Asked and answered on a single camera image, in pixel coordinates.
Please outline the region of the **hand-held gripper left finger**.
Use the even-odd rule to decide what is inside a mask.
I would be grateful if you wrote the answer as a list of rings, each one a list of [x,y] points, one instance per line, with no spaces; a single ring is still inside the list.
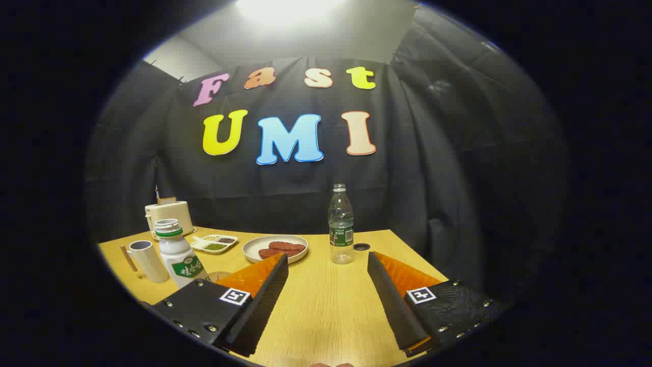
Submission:
[[[230,276],[193,280],[153,304],[168,325],[217,349],[249,357],[256,352],[288,276],[277,253]]]

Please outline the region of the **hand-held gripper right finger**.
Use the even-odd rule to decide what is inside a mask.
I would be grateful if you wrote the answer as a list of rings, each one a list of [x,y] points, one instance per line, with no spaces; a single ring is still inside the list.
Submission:
[[[466,282],[440,281],[379,252],[369,253],[367,272],[407,357],[452,348],[505,311],[502,302]]]

